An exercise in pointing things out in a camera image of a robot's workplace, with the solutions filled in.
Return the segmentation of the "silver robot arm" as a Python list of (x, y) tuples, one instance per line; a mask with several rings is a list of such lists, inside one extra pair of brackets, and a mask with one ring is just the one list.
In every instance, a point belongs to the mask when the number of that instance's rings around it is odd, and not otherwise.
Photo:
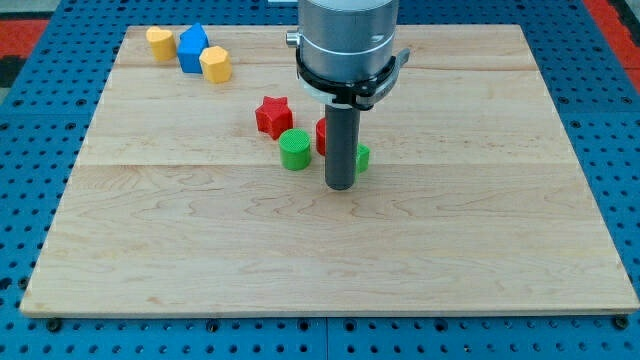
[(395, 86), (410, 50), (393, 54), (397, 0), (300, 0), (286, 33), (301, 87), (325, 107), (325, 182), (353, 186), (360, 115)]

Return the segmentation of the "black clamp ring mount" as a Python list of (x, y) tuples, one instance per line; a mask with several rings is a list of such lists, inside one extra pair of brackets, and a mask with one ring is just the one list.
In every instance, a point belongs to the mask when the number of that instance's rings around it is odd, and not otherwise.
[(401, 68), (410, 58), (410, 49), (404, 48), (368, 79), (337, 82), (313, 73), (303, 62), (301, 50), (296, 49), (297, 78), (301, 88), (313, 99), (339, 109), (371, 110), (395, 86)]

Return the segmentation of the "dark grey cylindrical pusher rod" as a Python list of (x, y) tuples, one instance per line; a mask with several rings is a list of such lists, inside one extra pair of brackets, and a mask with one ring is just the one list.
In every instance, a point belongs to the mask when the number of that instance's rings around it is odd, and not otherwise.
[(325, 182), (347, 190), (356, 178), (360, 111), (325, 106)]

